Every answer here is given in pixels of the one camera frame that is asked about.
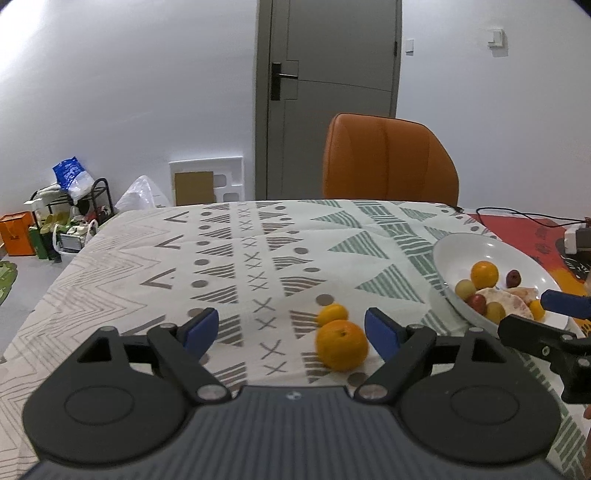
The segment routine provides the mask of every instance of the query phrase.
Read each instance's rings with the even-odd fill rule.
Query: door frame
[[[394,74],[392,76],[392,97],[390,117],[396,117],[398,87],[400,84],[400,62],[402,50],[402,0],[395,2],[394,32]],[[273,0],[258,1],[258,22],[255,49],[255,124],[254,124],[254,162],[255,198],[267,199],[267,129],[269,122],[270,64],[271,64],[271,22]]]

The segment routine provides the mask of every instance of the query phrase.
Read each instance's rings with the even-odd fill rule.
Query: chair
[[[457,205],[457,172],[424,125],[341,113],[324,148],[324,198]]]

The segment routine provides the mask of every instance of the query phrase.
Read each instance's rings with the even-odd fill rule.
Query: black door handle
[[[281,79],[297,80],[297,75],[281,73],[281,62],[271,63],[271,100],[281,100]]]

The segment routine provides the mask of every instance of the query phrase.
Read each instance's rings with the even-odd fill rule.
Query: patterned tablecloth
[[[217,308],[219,336],[202,363],[233,391],[247,382],[362,383],[382,363],[373,349],[347,374],[314,353],[314,316],[333,301],[361,326],[374,306],[403,325],[463,333],[467,324],[442,296],[431,260],[433,244],[450,232],[492,236],[470,216],[426,203],[292,200],[123,213],[74,258],[5,353],[0,478],[35,461],[21,424],[28,395],[102,325],[131,335]],[[524,362],[560,389],[543,362]],[[548,458],[582,478],[582,408],[562,412]]]

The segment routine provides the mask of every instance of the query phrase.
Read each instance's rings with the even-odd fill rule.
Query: floor
[[[65,261],[56,264],[49,260],[39,260],[37,257],[8,255],[1,260],[17,265],[17,279],[0,306],[0,355],[4,353],[17,330],[35,309],[49,286],[69,263]]]

